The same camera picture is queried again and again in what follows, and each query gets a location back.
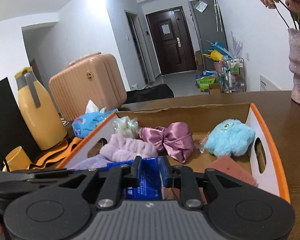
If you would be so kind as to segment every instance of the gray handle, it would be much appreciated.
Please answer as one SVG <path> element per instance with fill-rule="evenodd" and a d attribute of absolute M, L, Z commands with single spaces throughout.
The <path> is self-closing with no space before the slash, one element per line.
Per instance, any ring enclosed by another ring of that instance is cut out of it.
<path fill-rule="evenodd" d="M 27 85 L 29 86 L 29 90 L 30 90 L 32 99 L 34 101 L 35 107 L 39 108 L 41 106 L 41 104 L 40 104 L 40 100 L 39 100 L 37 90 L 35 90 L 35 87 L 34 87 L 34 83 L 33 83 L 32 77 L 31 77 L 31 73 L 27 72 L 27 73 L 25 73 L 24 76 L 26 78 Z"/>

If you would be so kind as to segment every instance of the cardboard box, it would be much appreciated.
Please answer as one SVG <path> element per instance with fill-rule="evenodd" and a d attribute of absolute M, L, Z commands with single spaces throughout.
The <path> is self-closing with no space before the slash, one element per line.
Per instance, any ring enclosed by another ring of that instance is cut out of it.
<path fill-rule="evenodd" d="M 201 52 L 198 50 L 194 54 L 195 54 L 195 59 L 197 61 L 197 70 L 199 72 L 203 72 L 204 67 L 203 67 Z"/>
<path fill-rule="evenodd" d="M 210 84 L 209 95 L 219 95 L 221 94 L 221 85 L 219 83 Z"/>
<path fill-rule="evenodd" d="M 138 118 L 140 127 L 167 127 L 173 122 L 186 122 L 195 141 L 203 139 L 217 124 L 226 119 L 238 119 L 246 123 L 255 130 L 256 138 L 247 154 L 236 157 L 234 160 L 253 175 L 259 188 L 290 202 L 288 185 L 277 148 L 258 109 L 254 104 L 248 103 L 113 113 L 83 139 L 71 154 L 58 165 L 58 168 L 72 168 L 87 158 L 90 149 L 100 139 L 104 138 L 109 141 L 111 135 L 115 133 L 113 120 L 123 116 L 129 116 L 131 119 Z M 168 158 L 171 165 L 180 165 L 171 157 Z M 198 171 L 204 169 L 215 159 L 216 157 L 209 153 L 201 154 L 198 150 L 194 150 L 184 165 Z"/>

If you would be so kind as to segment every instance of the yellow thermos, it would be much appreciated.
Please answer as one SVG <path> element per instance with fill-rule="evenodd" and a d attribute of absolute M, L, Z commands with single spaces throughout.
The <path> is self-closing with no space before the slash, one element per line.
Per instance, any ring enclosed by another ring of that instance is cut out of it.
<path fill-rule="evenodd" d="M 41 150 L 58 144 L 66 135 L 59 114 L 44 86 L 26 67 L 15 76 L 18 86 L 20 112 Z"/>

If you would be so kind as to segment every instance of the doorway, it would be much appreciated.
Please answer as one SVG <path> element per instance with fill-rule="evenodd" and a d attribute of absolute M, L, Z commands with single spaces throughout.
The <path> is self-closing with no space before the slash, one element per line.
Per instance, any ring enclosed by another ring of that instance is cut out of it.
<path fill-rule="evenodd" d="M 146 15 L 161 74 L 196 70 L 194 50 L 182 6 Z"/>
<path fill-rule="evenodd" d="M 150 82 L 154 82 L 155 77 L 152 70 L 148 49 L 146 47 L 146 41 L 143 37 L 141 25 L 136 14 L 126 11 L 126 16 L 131 31 L 134 47 L 138 56 L 139 65 L 143 75 L 145 84 L 148 85 Z"/>
<path fill-rule="evenodd" d="M 44 86 L 37 62 L 35 61 L 35 58 L 30 62 L 30 66 L 32 67 L 32 71 L 33 71 L 35 77 L 37 78 L 37 80 Z"/>

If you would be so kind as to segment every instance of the iridescent plastic wrap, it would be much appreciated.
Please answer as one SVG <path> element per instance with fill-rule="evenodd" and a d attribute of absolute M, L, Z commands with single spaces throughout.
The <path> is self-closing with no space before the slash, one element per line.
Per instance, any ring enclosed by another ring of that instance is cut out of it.
<path fill-rule="evenodd" d="M 139 135 L 139 124 L 136 118 L 130 119 L 128 116 L 117 118 L 113 121 L 116 134 L 121 134 L 125 138 L 137 138 Z"/>

